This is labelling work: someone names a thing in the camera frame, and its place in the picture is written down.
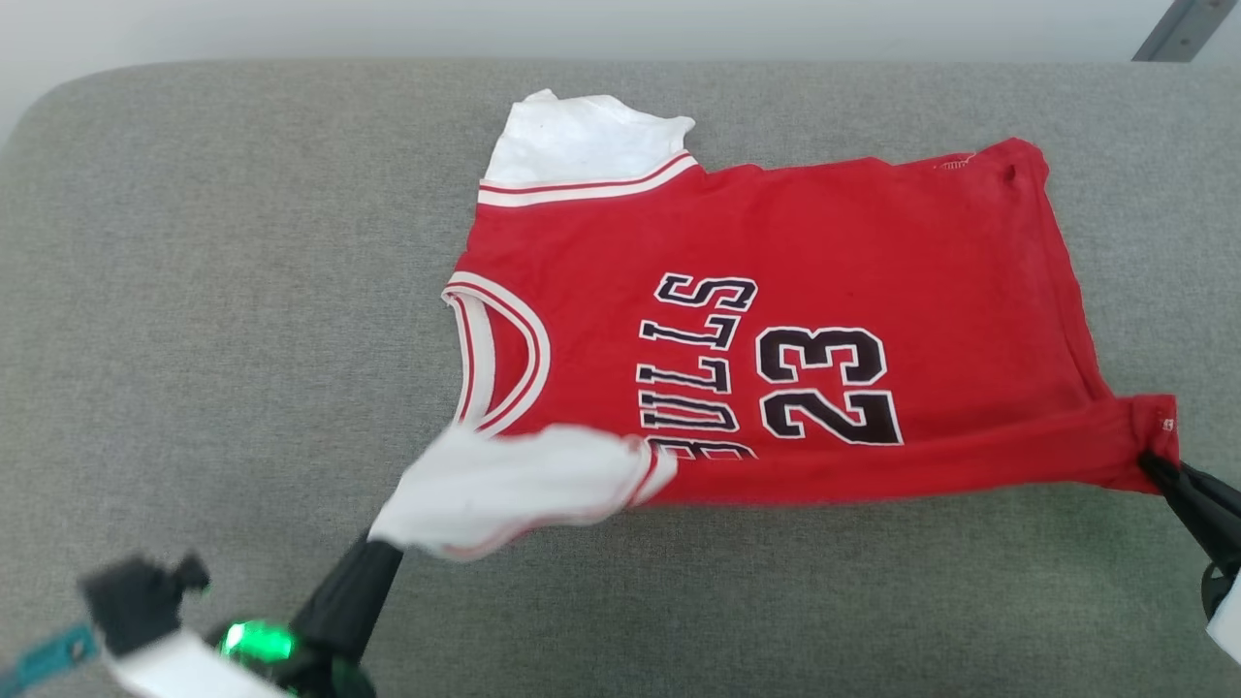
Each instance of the metal strip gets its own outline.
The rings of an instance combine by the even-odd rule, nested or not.
[[[1236,4],[1237,0],[1173,0],[1133,60],[1188,63]]]

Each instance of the red jersey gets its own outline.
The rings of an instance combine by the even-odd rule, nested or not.
[[[1138,453],[1179,462],[1174,399],[1100,375],[1034,145],[709,173],[689,119],[547,94],[514,107],[444,292],[460,421],[640,435],[678,456],[656,502],[1154,492]]]

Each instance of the glowing green led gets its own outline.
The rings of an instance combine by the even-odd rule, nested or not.
[[[246,621],[228,628],[220,641],[220,653],[279,662],[293,656],[295,646],[297,641],[287,628],[263,621]]]

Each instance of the white background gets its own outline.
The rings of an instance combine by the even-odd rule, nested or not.
[[[1170,0],[0,0],[0,140],[57,83],[158,61],[513,56],[1127,61]],[[1200,61],[1241,63],[1235,11]]]

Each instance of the gray fabric surface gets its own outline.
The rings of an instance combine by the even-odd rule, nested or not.
[[[438,299],[508,104],[688,114],[709,168],[1040,144],[1103,373],[1241,483],[1241,72],[1185,66],[154,66],[0,153],[0,656],[76,575],[202,553],[187,605],[287,617],[446,424]],[[405,696],[1230,696],[1163,502],[1080,486],[658,509],[408,560],[366,659]],[[38,696],[109,694],[98,668]]]

